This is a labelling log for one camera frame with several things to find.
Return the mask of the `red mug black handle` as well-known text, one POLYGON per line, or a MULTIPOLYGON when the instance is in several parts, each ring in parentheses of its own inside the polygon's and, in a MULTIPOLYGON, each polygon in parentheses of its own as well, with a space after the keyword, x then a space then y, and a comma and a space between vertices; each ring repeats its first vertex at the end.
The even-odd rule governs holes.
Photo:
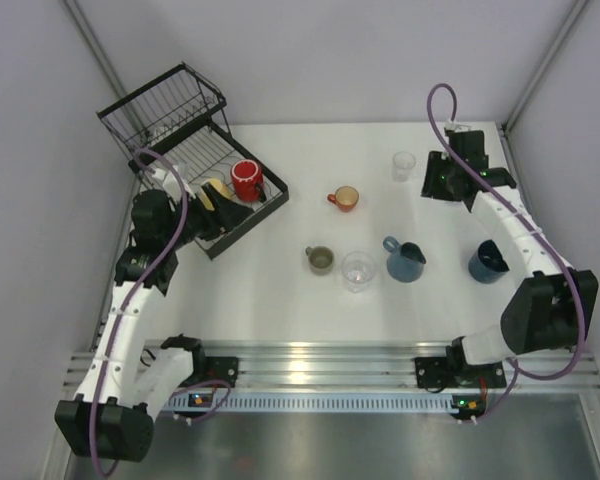
POLYGON ((261 165, 252 159, 234 163, 230 170, 234 192, 245 203, 264 203, 267 199, 261 165))

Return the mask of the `blue ceramic jug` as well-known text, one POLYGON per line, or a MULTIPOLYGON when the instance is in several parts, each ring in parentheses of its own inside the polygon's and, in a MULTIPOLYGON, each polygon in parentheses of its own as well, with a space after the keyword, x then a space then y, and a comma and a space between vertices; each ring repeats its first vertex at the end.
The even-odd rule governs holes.
POLYGON ((420 279, 427 260, 417 244, 400 243, 396 238, 387 236, 383 240, 383 247, 389 253, 386 269, 394 280, 412 283, 420 279))

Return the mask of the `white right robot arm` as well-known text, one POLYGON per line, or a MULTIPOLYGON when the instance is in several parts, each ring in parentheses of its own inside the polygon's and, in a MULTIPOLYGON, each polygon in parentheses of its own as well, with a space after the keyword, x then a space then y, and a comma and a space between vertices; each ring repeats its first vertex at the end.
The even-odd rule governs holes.
POLYGON ((455 380, 471 381, 505 360, 571 347, 572 358, 562 370, 538 378, 549 381, 570 373, 589 333, 596 276, 575 269, 549 243, 510 172, 490 167, 482 131, 445 128, 437 137, 443 148, 428 156, 422 196, 463 204, 494 244, 492 262, 502 264, 516 283, 495 324, 447 346, 448 372, 455 380))

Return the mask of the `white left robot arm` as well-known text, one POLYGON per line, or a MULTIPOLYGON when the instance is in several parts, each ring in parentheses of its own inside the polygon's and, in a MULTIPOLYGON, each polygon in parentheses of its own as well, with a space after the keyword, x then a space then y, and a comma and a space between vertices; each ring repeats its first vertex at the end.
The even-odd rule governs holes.
POLYGON ((150 326, 178 266, 177 250, 204 224, 206 209, 184 184, 150 189, 132 208, 132 240, 115 268, 112 305, 103 336, 74 397, 58 403, 56 425, 71 451, 103 460, 139 462, 154 423, 173 397, 190 389, 231 391, 234 357, 209 357, 201 340, 183 334, 164 340, 156 358, 138 369, 150 326))

